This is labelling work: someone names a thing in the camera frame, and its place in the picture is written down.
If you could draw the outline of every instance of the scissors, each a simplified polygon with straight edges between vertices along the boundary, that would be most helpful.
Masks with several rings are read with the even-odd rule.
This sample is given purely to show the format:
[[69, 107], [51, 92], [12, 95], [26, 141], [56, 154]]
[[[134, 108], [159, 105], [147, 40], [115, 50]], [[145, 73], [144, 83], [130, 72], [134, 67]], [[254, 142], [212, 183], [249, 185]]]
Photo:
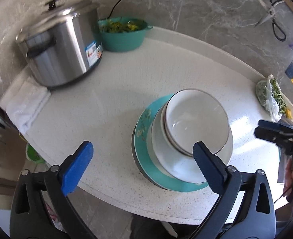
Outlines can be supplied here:
[[[285, 32], [279, 27], [279, 25], [277, 24], [277, 22], [275, 21], [274, 17], [275, 17], [275, 14], [276, 14], [276, 11], [275, 11], [275, 6], [284, 2], [284, 0], [270, 0], [270, 3], [271, 3], [271, 7], [268, 9], [267, 8], [267, 5], [264, 3], [263, 0], [258, 0], [261, 5], [264, 7], [265, 10], [267, 10], [267, 14], [262, 17], [259, 22], [256, 23], [256, 25], [254, 26], [257, 27], [261, 24], [263, 24], [264, 22], [268, 21], [268, 20], [271, 20], [272, 19], [272, 26], [273, 26], [273, 33], [275, 35], [275, 37], [279, 40], [279, 41], [285, 41], [286, 40], [286, 34]], [[279, 31], [281, 32], [281, 35], [280, 36], [283, 36], [283, 37], [279, 37], [277, 34], [276, 34], [276, 30], [275, 30], [275, 27], [277, 29], [279, 29]]]

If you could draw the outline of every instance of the human hand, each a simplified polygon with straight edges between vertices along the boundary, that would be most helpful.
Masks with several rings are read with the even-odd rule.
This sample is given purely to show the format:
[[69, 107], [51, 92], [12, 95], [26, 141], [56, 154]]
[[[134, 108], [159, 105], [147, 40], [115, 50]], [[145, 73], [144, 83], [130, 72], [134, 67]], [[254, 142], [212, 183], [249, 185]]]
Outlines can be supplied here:
[[[288, 160], [286, 168], [285, 168], [285, 186], [283, 189], [283, 193], [291, 186], [293, 182], [293, 171], [291, 171], [291, 158]], [[291, 189], [289, 189], [285, 196], [288, 196], [291, 193]]]

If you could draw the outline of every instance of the bowl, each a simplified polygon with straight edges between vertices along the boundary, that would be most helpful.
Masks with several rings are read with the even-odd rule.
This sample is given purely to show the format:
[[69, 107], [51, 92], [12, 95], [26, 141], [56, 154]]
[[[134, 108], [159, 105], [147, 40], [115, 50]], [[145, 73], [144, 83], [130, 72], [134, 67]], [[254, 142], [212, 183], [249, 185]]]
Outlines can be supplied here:
[[[151, 160], [163, 173], [189, 183], [203, 183], [205, 178], [193, 157], [182, 154], [173, 147], [168, 138], [163, 134], [164, 122], [161, 118], [165, 105], [155, 115], [149, 129], [146, 141]], [[221, 158], [225, 165], [228, 164], [233, 150], [233, 138], [230, 135], [226, 145], [216, 155]]]
[[185, 89], [177, 92], [162, 114], [168, 140], [189, 156], [193, 155], [196, 142], [203, 141], [213, 154], [227, 142], [227, 113], [217, 99], [204, 91]]
[[153, 26], [146, 23], [144, 20], [131, 17], [117, 17], [108, 20], [99, 20], [99, 27], [107, 25], [108, 21], [121, 22], [126, 24], [134, 22], [139, 26], [139, 30], [123, 33], [100, 32], [103, 48], [113, 52], [125, 52], [138, 48], [143, 43], [146, 31], [152, 29]]

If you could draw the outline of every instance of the lid knob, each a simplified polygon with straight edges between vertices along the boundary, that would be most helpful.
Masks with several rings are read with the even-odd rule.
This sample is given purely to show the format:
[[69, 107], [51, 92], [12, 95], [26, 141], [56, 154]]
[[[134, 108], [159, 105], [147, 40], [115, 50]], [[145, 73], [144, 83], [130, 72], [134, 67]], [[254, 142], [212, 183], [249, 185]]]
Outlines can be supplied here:
[[51, 1], [47, 2], [47, 3], [45, 3], [45, 5], [49, 5], [48, 11], [51, 11], [54, 8], [56, 8], [56, 1], [58, 1], [58, 0], [51, 0]]

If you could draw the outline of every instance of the teal plate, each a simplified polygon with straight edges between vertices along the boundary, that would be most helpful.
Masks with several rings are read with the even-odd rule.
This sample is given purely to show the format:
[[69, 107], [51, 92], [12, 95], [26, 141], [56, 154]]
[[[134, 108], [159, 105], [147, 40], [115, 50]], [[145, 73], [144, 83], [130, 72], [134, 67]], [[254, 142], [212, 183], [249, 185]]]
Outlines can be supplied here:
[[158, 110], [173, 96], [173, 94], [161, 97], [152, 102], [141, 114], [132, 140], [132, 152], [134, 160], [141, 173], [153, 184], [170, 191], [191, 192], [198, 191], [208, 186], [204, 183], [188, 183], [167, 176], [161, 172], [152, 162], [146, 147], [147, 132]]

